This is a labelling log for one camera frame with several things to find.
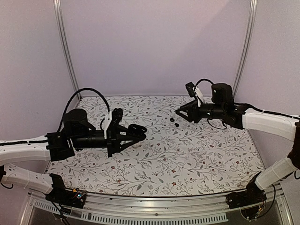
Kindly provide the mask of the aluminium frame post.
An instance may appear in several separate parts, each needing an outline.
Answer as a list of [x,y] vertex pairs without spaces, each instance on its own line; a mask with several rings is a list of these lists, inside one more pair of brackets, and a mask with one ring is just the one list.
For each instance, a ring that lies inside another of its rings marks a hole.
[[57,27],[58,27],[58,32],[59,32],[59,37],[60,37],[60,42],[68,70],[68,74],[70,77],[70,81],[73,87],[74,91],[79,90],[79,85],[78,81],[75,75],[75,70],[71,58],[71,53],[68,47],[68,39],[66,35],[66,30],[64,26],[64,20],[63,20],[63,12],[62,12],[62,7],[61,7],[61,1],[60,0],[54,0],[53,1],[53,6],[54,6],[54,12],[55,12],[55,17],[56,17],[56,22],[57,22]]
[[242,80],[243,70],[244,70],[244,67],[245,67],[245,64],[247,61],[248,51],[249,51],[249,48],[251,45],[251,38],[252,38],[254,26],[255,26],[257,3],[258,3],[258,0],[250,1],[246,34],[245,34],[245,38],[244,38],[240,61],[239,61],[238,68],[237,68],[237,73],[236,73],[235,80],[233,82],[233,88],[232,88],[232,93],[233,93],[234,98],[237,96],[238,88],[239,88],[240,82]]

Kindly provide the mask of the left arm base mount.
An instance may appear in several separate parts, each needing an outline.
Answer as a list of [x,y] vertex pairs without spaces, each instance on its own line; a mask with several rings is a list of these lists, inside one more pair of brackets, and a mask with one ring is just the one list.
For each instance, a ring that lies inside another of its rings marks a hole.
[[79,188],[68,190],[61,176],[53,173],[49,175],[52,178],[52,190],[45,195],[45,199],[59,205],[83,209],[86,201],[86,191]]

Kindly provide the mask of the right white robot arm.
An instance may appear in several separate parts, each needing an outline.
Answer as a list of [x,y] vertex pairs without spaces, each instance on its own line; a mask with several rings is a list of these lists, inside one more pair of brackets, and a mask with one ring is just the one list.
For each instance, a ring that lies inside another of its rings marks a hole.
[[293,142],[292,150],[283,159],[257,174],[246,186],[242,200],[253,204],[261,192],[272,184],[285,179],[300,168],[300,118],[258,109],[251,104],[236,103],[232,87],[226,83],[211,85],[211,103],[204,101],[197,85],[185,85],[193,101],[182,105],[175,111],[188,122],[198,123],[201,119],[219,119],[223,124],[236,129],[257,130],[277,135]]

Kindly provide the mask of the white earbud charging case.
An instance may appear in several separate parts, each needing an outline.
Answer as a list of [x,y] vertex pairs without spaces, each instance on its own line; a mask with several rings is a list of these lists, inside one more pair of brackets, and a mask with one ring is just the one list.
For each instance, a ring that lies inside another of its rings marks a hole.
[[139,146],[139,144],[140,144],[140,142],[136,142],[136,143],[134,143],[133,147],[136,148]]

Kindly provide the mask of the left aluminium frame post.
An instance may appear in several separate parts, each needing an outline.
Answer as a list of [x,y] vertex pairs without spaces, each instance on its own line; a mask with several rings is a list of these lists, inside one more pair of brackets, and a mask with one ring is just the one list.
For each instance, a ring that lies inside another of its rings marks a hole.
[[68,47],[68,39],[66,35],[66,30],[64,26],[64,20],[63,20],[63,12],[62,12],[62,7],[61,7],[61,1],[60,0],[54,0],[53,1],[53,6],[54,6],[54,12],[55,12],[55,17],[56,17],[56,22],[57,22],[57,27],[58,27],[58,32],[59,32],[59,37],[60,37],[60,42],[68,70],[68,74],[70,77],[70,81],[73,87],[74,91],[79,90],[79,85],[78,81],[75,75],[75,70],[71,58],[71,53]]

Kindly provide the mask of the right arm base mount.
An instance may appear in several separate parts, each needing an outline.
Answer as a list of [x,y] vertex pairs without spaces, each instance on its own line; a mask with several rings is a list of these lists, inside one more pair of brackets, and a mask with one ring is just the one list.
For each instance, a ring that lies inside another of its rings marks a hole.
[[273,207],[276,198],[276,188],[273,187],[274,195],[270,207],[265,211],[267,196],[264,190],[261,190],[255,184],[255,180],[258,177],[256,174],[246,185],[246,190],[241,192],[231,192],[226,195],[225,202],[229,206],[229,209],[235,209],[240,207],[246,207],[240,210],[241,215],[248,221],[257,220],[264,217]]

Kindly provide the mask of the front aluminium rail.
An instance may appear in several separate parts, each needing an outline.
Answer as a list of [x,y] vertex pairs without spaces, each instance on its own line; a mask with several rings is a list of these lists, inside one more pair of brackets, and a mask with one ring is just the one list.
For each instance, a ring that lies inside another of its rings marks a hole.
[[207,195],[137,197],[88,193],[83,208],[58,205],[31,191],[21,225],[294,225],[280,184],[265,191],[266,201],[231,206],[230,196],[243,190]]

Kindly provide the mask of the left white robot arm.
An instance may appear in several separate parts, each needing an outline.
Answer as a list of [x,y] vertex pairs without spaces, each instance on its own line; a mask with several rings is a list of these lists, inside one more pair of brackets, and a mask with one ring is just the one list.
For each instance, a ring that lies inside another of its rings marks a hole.
[[2,184],[31,188],[43,194],[51,194],[59,203],[66,203],[70,194],[63,179],[56,174],[40,174],[15,166],[23,161],[62,161],[75,156],[83,149],[105,148],[108,157],[146,138],[147,128],[131,124],[120,125],[123,110],[109,112],[105,127],[97,130],[87,118],[84,109],[73,109],[62,118],[63,129],[28,140],[1,142],[0,181]]

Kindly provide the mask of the right aluminium frame post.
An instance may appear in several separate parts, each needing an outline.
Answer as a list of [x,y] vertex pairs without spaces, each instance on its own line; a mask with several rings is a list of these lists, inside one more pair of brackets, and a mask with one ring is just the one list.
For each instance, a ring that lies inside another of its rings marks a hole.
[[248,51],[249,51],[249,48],[251,45],[251,38],[252,38],[254,26],[255,26],[257,3],[258,3],[258,0],[250,1],[246,34],[245,34],[245,38],[244,38],[240,61],[239,61],[238,68],[237,68],[237,73],[236,73],[235,80],[233,82],[233,88],[232,88],[232,93],[233,93],[234,98],[237,96],[238,88],[239,88],[240,82],[242,80],[243,70],[244,70],[244,67],[245,67],[245,64],[247,61]]

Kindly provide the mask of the floral patterned table mat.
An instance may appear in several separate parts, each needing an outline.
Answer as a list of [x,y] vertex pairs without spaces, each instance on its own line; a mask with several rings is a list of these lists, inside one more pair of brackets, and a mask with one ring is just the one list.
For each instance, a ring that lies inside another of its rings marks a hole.
[[142,125],[147,137],[112,157],[105,149],[86,149],[51,162],[48,172],[60,175],[68,188],[146,197],[213,194],[243,189],[264,169],[246,130],[223,129],[219,120],[194,124],[176,115],[190,101],[187,96],[107,100],[112,109],[123,109],[123,126]]

